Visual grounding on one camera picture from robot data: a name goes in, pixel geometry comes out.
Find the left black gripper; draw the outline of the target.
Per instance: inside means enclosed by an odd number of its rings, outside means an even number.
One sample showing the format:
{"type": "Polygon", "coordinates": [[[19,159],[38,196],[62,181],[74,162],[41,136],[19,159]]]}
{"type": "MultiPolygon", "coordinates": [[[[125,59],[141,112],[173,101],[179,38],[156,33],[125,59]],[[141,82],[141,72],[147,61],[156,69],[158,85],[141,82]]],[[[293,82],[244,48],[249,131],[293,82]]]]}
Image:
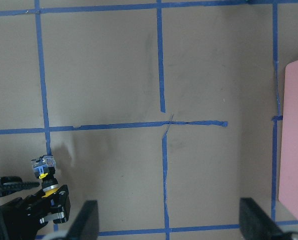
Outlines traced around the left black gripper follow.
{"type": "Polygon", "coordinates": [[[66,223],[70,208],[66,184],[42,198],[36,199],[35,195],[15,198],[0,205],[0,240],[34,240],[48,222],[66,223]]]}

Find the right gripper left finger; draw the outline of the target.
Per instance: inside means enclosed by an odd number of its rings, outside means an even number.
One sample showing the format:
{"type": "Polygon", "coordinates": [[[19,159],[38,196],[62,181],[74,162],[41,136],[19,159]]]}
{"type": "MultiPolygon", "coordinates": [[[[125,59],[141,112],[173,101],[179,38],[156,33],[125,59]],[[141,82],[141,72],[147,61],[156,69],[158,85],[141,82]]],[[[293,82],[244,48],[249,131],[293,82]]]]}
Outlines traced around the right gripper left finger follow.
{"type": "Polygon", "coordinates": [[[66,240],[96,240],[99,236],[99,208],[97,200],[87,200],[73,224],[69,228],[66,240]]]}

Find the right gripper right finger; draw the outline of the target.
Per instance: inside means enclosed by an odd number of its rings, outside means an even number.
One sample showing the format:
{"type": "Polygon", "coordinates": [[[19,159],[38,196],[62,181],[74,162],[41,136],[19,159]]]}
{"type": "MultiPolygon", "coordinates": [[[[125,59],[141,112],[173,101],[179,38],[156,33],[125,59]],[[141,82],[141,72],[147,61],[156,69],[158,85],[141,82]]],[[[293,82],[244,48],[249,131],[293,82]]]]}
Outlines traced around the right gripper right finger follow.
{"type": "Polygon", "coordinates": [[[245,240],[282,240],[283,231],[251,197],[239,200],[239,230],[245,240]]]}

